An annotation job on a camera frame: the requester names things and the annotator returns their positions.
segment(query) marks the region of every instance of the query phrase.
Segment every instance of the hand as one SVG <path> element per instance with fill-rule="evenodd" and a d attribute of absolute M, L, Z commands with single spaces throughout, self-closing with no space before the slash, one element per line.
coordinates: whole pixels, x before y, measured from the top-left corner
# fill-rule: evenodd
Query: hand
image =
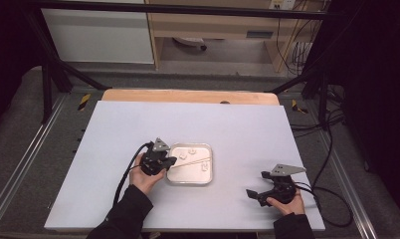
<path fill-rule="evenodd" d="M 135 165 L 140 165 L 142 156 L 143 153 L 137 156 L 137 158 L 135 159 Z M 162 169 L 156 175 L 149 176 L 146 175 L 138 166 L 133 168 L 132 171 L 129 173 L 129 183 L 131 184 L 132 182 L 134 186 L 136 186 L 140 191 L 147 195 L 153 188 L 154 184 L 163 178 L 163 176 L 165 175 L 165 171 L 165 169 Z"/>
<path fill-rule="evenodd" d="M 294 199 L 288 204 L 283 204 L 273 197 L 268 197 L 266 201 L 278 208 L 284 216 L 291 213 L 295 215 L 305 214 L 304 202 L 302 201 L 301 193 L 298 188 Z"/>

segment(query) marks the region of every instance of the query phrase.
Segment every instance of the white table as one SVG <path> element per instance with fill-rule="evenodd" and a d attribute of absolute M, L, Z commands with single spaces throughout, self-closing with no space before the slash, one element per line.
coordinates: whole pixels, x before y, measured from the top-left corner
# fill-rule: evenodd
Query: white table
<path fill-rule="evenodd" d="M 246 189 L 270 190 L 261 171 L 277 163 L 302 166 L 283 107 L 140 102 L 98 102 L 45 227 L 82 231 L 98 226 L 136 150 L 159 136 L 169 145 L 208 143 L 213 180 L 197 187 L 158 182 L 149 194 L 154 208 L 145 231 L 273 229 L 281 214 L 260 207 Z M 305 173 L 293 179 L 309 183 Z M 302 196 L 311 228 L 324 230 L 312 196 Z"/>

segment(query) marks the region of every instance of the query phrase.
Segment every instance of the gray floor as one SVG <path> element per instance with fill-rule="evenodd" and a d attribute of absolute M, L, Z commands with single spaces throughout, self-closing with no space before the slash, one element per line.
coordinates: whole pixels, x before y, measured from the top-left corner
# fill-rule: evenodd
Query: gray floor
<path fill-rule="evenodd" d="M 234 46 L 237 46 L 237 54 L 231 52 Z M 134 69 L 126 66 L 125 71 L 120 73 L 111 70 L 110 66 L 104 71 L 102 68 L 91 68 L 87 71 L 88 75 L 97 81 L 116 88 L 262 92 L 290 78 L 287 73 L 270 73 L 272 65 L 263 47 L 263 44 L 257 41 L 243 43 L 210 40 L 208 50 L 201 52 L 168 40 L 163 51 L 162 68 L 158 71 L 148 70 L 146 67 Z M 73 160 L 73 150 L 78 149 L 78 138 L 84 136 L 82 129 L 89 122 L 95 103 L 101 97 L 101 92 L 88 89 L 87 85 L 80 81 L 74 82 L 77 87 L 67 95 L 56 123 L 0 221 L 0 238 L 6 234 L 9 238 L 48 238 L 48 234 L 72 238 L 71 235 L 65 236 L 45 230 L 43 225 L 49 214 L 48 206 L 55 201 Z M 295 86 L 287 93 L 281 94 L 281 104 L 286 107 L 290 123 L 312 124 L 314 121 L 310 114 L 292 111 L 292 99 L 297 100 L 301 108 L 314 104 L 314 101 L 307 103 L 301 99 L 298 94 L 301 87 L 302 85 Z M 77 107 L 86 92 L 92 93 L 91 99 L 85 110 L 79 112 Z M 336 108 L 335 105 L 330 107 L 332 110 Z M 0 121 L 0 192 L 36 134 L 42 118 L 42 108 L 41 74 L 32 71 L 23 79 L 23 85 L 11 108 Z M 377 235 L 379 238 L 400 238 L 400 211 L 380 178 L 364 170 L 360 152 L 347 125 L 338 124 L 332 131 L 336 151 Z M 307 168 L 307 176 L 313 181 L 326 156 L 321 137 L 315 132 L 298 137 L 296 141 Z M 317 185 L 341 193 L 330 165 L 323 172 Z M 347 211 L 338 199 L 325 193 L 320 193 L 319 197 L 324 217 L 338 223 L 347 220 Z M 361 238 L 354 223 L 346 228 L 337 228 L 329 224 L 326 224 L 326 227 L 324 232 L 315 232 L 316 237 Z M 260 236 L 272 238 L 273 233 L 262 233 Z"/>

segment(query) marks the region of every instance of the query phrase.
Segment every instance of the plastic tray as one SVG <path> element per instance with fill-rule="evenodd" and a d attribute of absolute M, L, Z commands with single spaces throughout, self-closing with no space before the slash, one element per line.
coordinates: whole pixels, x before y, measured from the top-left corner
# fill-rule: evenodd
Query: plastic tray
<path fill-rule="evenodd" d="M 177 158 L 166 173 L 170 182 L 204 185 L 212 181 L 212 148 L 205 143 L 175 143 L 169 155 Z"/>

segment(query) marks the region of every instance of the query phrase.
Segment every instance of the wire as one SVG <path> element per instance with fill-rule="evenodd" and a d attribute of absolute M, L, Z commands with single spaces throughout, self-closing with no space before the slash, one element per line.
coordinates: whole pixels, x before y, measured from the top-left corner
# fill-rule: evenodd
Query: wire
<path fill-rule="evenodd" d="M 290 66 L 287 64 L 287 61 L 284 59 L 284 56 L 282 55 L 281 50 L 280 50 L 280 48 L 279 48 L 280 29 L 281 29 L 281 18 L 278 18 L 277 50 L 278 50 L 279 55 L 280 55 L 281 58 L 282 58 L 282 61 L 284 62 L 285 66 L 287 67 L 287 70 L 288 70 L 291 74 L 295 75 L 296 73 L 292 72 L 292 71 L 294 71 L 295 69 L 290 68 Z"/>
<path fill-rule="evenodd" d="M 313 181 L 313 183 L 312 183 L 311 186 L 309 186 L 309 185 L 307 185 L 307 184 L 305 184 L 305 183 L 302 183 L 302 182 L 296 182 L 296 184 L 305 185 L 305 186 L 307 186 L 309 189 L 300 187 L 300 186 L 298 186 L 298 185 L 296 185 L 296 188 L 298 188 L 298 189 L 300 189 L 300 190 L 303 190 L 303 191 L 307 191 L 308 193 L 310 193 L 310 194 L 313 195 L 314 200 L 315 200 L 315 203 L 316 203 L 317 208 L 318 208 L 318 210 L 320 211 L 320 213 L 321 213 L 321 211 L 322 211 L 322 208 L 321 208 L 321 205 L 320 205 L 319 198 L 318 198 L 318 196 L 315 194 L 315 191 L 316 191 L 316 190 L 321 190 L 321 191 L 324 191 L 324 192 L 328 192 L 328 193 L 330 193 L 330 194 L 332 194 L 332 195 L 338 197 L 338 198 L 343 202 L 343 204 L 346 205 L 346 208 L 347 208 L 348 214 L 349 214 L 348 221 L 347 221 L 346 223 L 335 223 L 335 222 L 332 222 L 332 221 L 328 220 L 328 219 L 325 218 L 324 216 L 322 216 L 322 219 L 323 219 L 325 222 L 327 222 L 328 224 L 332 225 L 332 226 L 336 226 L 336 227 L 347 227 L 347 226 L 349 226 L 349 225 L 352 223 L 352 221 L 353 221 L 352 209 L 351 209 L 351 207 L 349 206 L 348 202 L 347 202 L 341 195 L 337 194 L 336 192 L 333 192 L 333 191 L 331 191 L 331 190 L 329 190 L 329 189 L 327 189 L 327 188 L 315 186 L 315 185 L 317 184 L 319 178 L 321 177 L 321 174 L 322 174 L 322 172 L 324 171 L 324 169 L 325 169 L 325 167 L 326 167 L 326 165 L 327 165 L 327 163 L 328 163 L 328 161 L 329 161 L 329 159 L 330 159 L 330 156 L 331 156 L 331 151 L 332 151 L 332 148 L 333 148 L 333 137 L 332 137 L 332 134 L 331 134 L 330 127 L 331 127 L 332 125 L 335 125 L 335 124 L 337 124 L 337 123 L 343 121 L 343 113 L 340 113 L 340 114 L 335 115 L 335 113 L 337 113 L 337 112 L 339 112 L 339 111 L 341 111 L 341 109 L 336 109 L 336 110 L 330 112 L 330 114 L 328 114 L 328 116 L 327 116 L 327 121 L 326 121 L 325 126 L 326 126 L 326 128 L 327 128 L 328 133 L 329 133 L 329 139 L 330 139 L 329 150 L 328 150 L 327 156 L 326 156 L 326 158 L 325 158 L 325 160 L 324 160 L 324 163 L 323 163 L 323 165 L 321 166 L 321 168 L 320 168 L 320 170 L 319 170 L 319 172 L 318 172 L 316 178 L 314 179 L 314 181 Z M 314 125 L 291 124 L 291 127 L 292 127 L 292 130 L 293 130 L 293 131 L 307 131 L 307 130 L 311 130 L 311 131 L 309 131 L 309 132 L 307 132 L 307 133 L 304 133 L 304 134 L 301 134 L 301 135 L 297 135 L 297 136 L 296 136 L 296 138 L 297 138 L 297 137 L 305 136 L 305 135 L 311 134 L 311 133 L 313 133 L 313 132 L 316 132 L 316 131 L 318 131 L 318 130 L 321 130 L 322 127 L 323 127 L 323 125 L 322 125 L 321 123 L 314 124 Z"/>
<path fill-rule="evenodd" d="M 299 36 L 299 34 L 303 30 L 303 28 L 310 22 L 311 22 L 311 20 L 308 20 L 300 27 L 300 29 L 297 31 L 296 35 L 294 36 L 293 42 L 297 39 L 297 37 Z M 298 59 L 300 58 L 301 53 L 299 53 L 297 55 L 298 47 L 299 47 L 299 43 L 296 43 L 296 47 L 294 48 L 294 52 L 293 52 L 293 55 L 292 55 L 292 58 L 293 58 L 292 62 L 293 63 L 297 63 L 297 74 L 299 75 L 299 68 L 298 68 L 299 61 L 298 61 Z"/>
<path fill-rule="evenodd" d="M 293 10 L 296 10 L 296 8 L 299 7 L 303 1 L 306 2 L 306 0 L 299 1 L 299 3 L 296 6 L 294 6 Z"/>
<path fill-rule="evenodd" d="M 144 148 L 147 147 L 147 146 L 149 146 L 149 143 L 145 143 L 144 145 L 142 145 L 142 146 L 138 149 L 138 151 L 134 154 L 134 157 L 132 158 L 131 162 L 129 163 L 128 168 L 126 169 L 125 173 L 123 174 L 122 179 L 121 179 L 121 181 L 119 182 L 118 188 L 116 189 L 115 197 L 114 197 L 114 199 L 113 199 L 113 205 L 116 205 L 116 204 L 118 203 L 119 195 L 120 195 L 120 192 L 121 192 L 121 190 L 122 190 L 122 186 L 123 186 L 123 184 L 125 183 L 126 177 L 128 176 L 128 173 L 129 173 L 133 168 L 139 166 L 139 165 L 136 165 L 136 166 L 134 166 L 134 167 L 131 167 L 132 164 L 133 164 L 134 161 L 135 161 L 135 158 L 138 156 L 138 154 L 141 152 L 141 150 L 144 149 Z"/>
<path fill-rule="evenodd" d="M 321 21 L 316 21 L 316 20 L 308 20 L 306 21 L 302 27 L 299 29 L 299 31 L 296 33 L 293 41 L 299 36 L 300 32 L 302 31 L 302 29 L 309 23 L 310 26 L 310 39 L 309 39 L 309 43 L 302 43 L 302 50 L 300 50 L 298 55 L 294 55 L 293 54 L 293 62 L 297 63 L 297 69 L 298 69 L 298 75 L 300 74 L 300 70 L 299 70 L 299 65 L 304 65 L 305 64 L 305 54 L 308 52 L 308 48 L 310 48 L 312 46 L 312 42 L 314 41 L 314 38 L 316 36 L 316 30 L 317 30 L 317 26 L 320 25 Z"/>
<path fill-rule="evenodd" d="M 327 222 L 328 224 L 330 224 L 330 225 L 332 225 L 332 226 L 335 226 L 335 227 L 347 227 L 347 226 L 349 226 L 349 225 L 352 223 L 354 217 L 353 217 L 352 209 L 351 209 L 351 207 L 349 206 L 348 202 L 347 202 L 341 195 L 339 195 L 339 194 L 337 194 L 336 192 L 331 191 L 331 190 L 329 190 L 329 189 L 327 189 L 327 188 L 324 188 L 324 187 L 314 187 L 314 188 L 312 189 L 313 192 L 315 192 L 316 190 L 321 190 L 321 191 L 328 192 L 328 193 L 330 193 L 330 194 L 336 196 L 337 198 L 339 198 L 339 199 L 343 202 L 343 204 L 345 204 L 345 206 L 346 206 L 346 208 L 347 208 L 347 210 L 348 210 L 348 214 L 349 214 L 348 221 L 345 222 L 345 223 L 342 223 L 342 224 L 334 223 L 334 222 L 328 220 L 327 218 L 325 218 L 324 216 L 321 216 L 321 218 L 322 218 L 325 222 Z"/>

